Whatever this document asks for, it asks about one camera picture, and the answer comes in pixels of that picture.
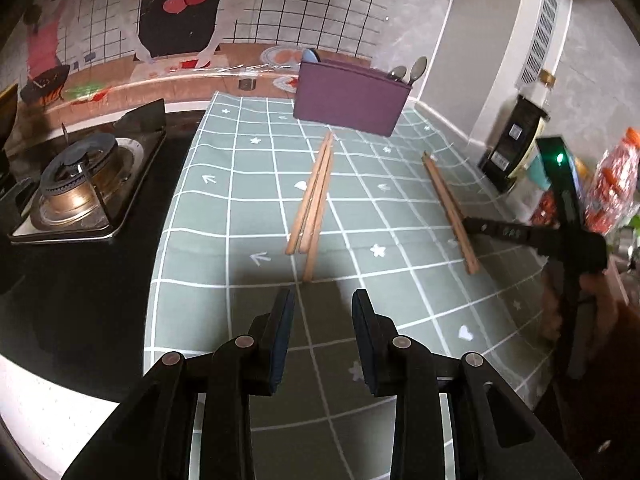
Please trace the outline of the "person right hand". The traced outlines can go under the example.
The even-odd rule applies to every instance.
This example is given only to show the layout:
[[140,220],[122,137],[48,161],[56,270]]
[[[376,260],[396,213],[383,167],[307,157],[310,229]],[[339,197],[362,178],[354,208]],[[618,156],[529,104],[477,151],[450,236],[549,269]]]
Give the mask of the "person right hand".
[[559,349],[573,337],[572,352],[585,363],[619,341],[634,342],[639,335],[639,312],[620,294],[614,270],[582,274],[578,278],[578,298],[567,307],[563,294],[568,286],[562,263],[549,260],[542,270],[539,335]]

